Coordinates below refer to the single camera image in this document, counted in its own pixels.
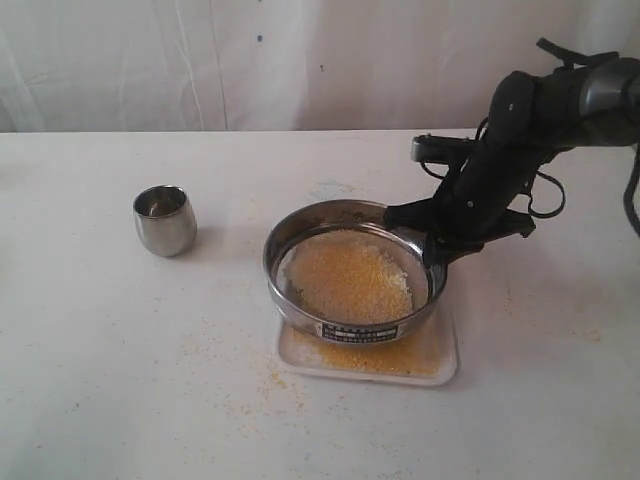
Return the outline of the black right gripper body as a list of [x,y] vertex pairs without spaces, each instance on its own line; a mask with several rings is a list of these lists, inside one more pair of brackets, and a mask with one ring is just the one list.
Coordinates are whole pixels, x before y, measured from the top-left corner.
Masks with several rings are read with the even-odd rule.
[[543,150],[533,146],[500,145],[487,137],[474,140],[464,163],[449,167],[436,190],[442,240],[486,244],[535,229],[533,217],[509,208],[543,163]]

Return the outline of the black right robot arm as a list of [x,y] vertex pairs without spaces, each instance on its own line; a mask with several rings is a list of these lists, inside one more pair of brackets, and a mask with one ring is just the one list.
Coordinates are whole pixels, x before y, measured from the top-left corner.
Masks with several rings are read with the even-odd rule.
[[513,211],[541,166],[578,147],[639,141],[639,62],[606,56],[537,77],[514,71],[498,85],[473,139],[417,136],[412,157],[445,165],[434,195],[387,208],[384,222],[425,236],[424,267],[477,253],[488,242],[528,237],[543,213]]

